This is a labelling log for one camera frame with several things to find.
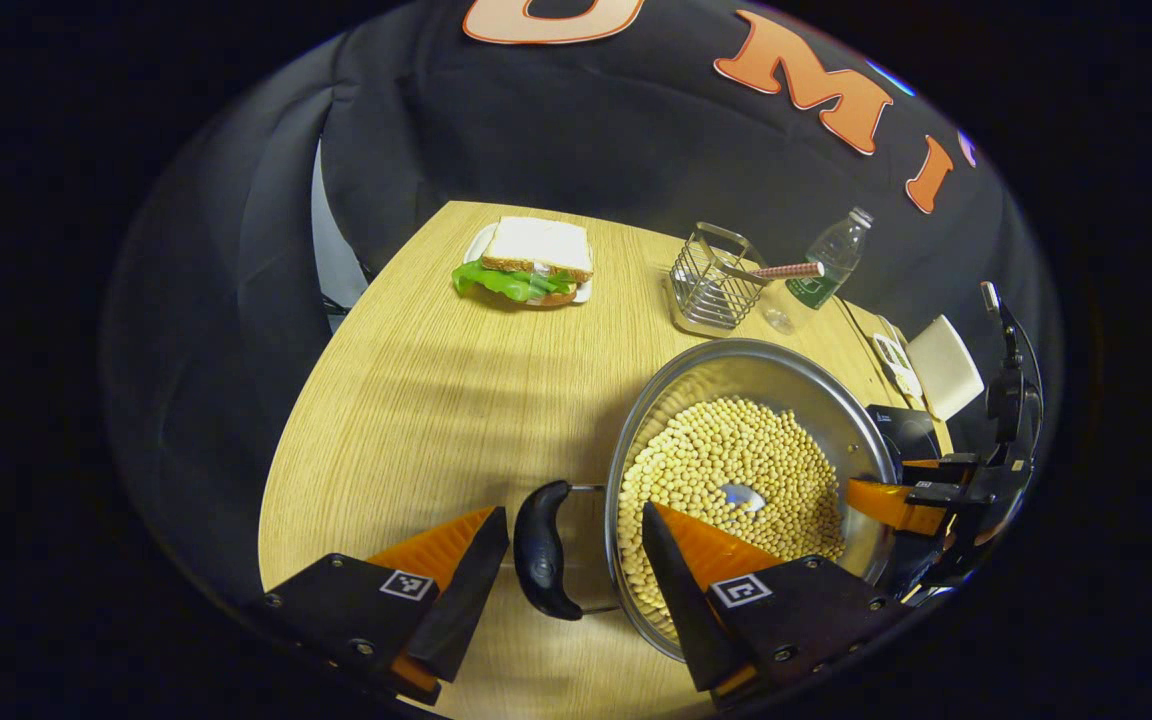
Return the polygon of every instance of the white bread slice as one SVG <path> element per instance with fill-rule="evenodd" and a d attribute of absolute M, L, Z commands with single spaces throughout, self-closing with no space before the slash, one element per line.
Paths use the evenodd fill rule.
<path fill-rule="evenodd" d="M 585 228 L 540 218 L 500 218 L 483 251 L 484 268 L 507 273 L 567 270 L 577 283 L 594 276 L 594 257 Z"/>

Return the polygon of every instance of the black handle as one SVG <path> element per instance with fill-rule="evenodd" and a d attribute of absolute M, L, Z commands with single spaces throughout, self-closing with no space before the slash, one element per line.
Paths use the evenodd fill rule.
<path fill-rule="evenodd" d="M 558 507 L 571 488 L 567 480 L 544 484 L 522 501 L 513 521 L 513 569 L 522 594 L 537 611 L 562 620 L 584 615 L 563 592 L 563 544 L 558 539 Z"/>

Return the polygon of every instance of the stainless steel pot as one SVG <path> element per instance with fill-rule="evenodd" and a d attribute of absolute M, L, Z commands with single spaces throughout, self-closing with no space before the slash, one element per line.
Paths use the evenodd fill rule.
<path fill-rule="evenodd" d="M 672 621 L 637 600 L 621 569 L 616 538 L 621 478 L 673 416 L 696 402 L 730 395 L 750 397 L 778 414 L 793 409 L 795 420 L 836 468 L 838 509 L 846 539 L 844 554 L 838 560 L 842 568 L 873 583 L 890 552 L 890 530 L 850 510 L 842 495 L 847 478 L 896 483 L 882 437 L 861 402 L 823 367 L 778 344 L 733 338 L 690 348 L 660 367 L 635 402 L 621 430 L 605 486 L 605 551 L 620 605 L 637 632 L 679 661 L 682 650 Z M 518 509 L 513 546 L 526 599 L 547 615 L 579 620 L 590 611 L 582 611 L 563 592 L 562 544 L 558 541 L 556 524 L 558 507 L 571 488 L 558 480 L 532 492 Z"/>

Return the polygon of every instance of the straw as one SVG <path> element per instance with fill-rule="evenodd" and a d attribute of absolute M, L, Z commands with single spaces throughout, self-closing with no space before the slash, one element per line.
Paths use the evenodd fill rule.
<path fill-rule="evenodd" d="M 753 275 L 767 278 L 770 281 L 790 278 L 819 278 L 824 275 L 823 263 L 799 263 L 796 265 L 776 265 L 774 268 L 755 270 Z"/>

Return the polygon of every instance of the wooden table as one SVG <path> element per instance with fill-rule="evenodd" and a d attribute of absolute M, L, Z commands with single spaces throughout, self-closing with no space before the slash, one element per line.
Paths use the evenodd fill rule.
<path fill-rule="evenodd" d="M 584 225 L 594 250 L 585 305 L 516 306 L 450 273 L 500 215 Z M 705 338 L 669 323 L 664 279 L 681 240 L 604 220 L 449 202 L 399 250 L 340 325 L 279 442 L 260 521 L 265 588 L 326 552 L 366 558 L 490 505 L 513 513 L 532 488 L 566 478 L 604 484 L 641 389 Z M 735 338 L 779 342 L 817 361 L 862 406 L 909 406 L 882 377 L 869 332 L 882 320 L 832 300 L 812 313 L 773 283 L 790 314 L 782 334 L 758 310 Z M 948 434 L 937 424 L 941 444 Z M 602 555 L 602 497 L 576 493 L 558 516 L 567 592 L 590 606 L 613 593 Z M 447 717 L 704 717 L 708 697 L 685 666 L 654 651 L 622 612 L 554 620 L 526 605 L 511 555 L 498 575 Z"/>

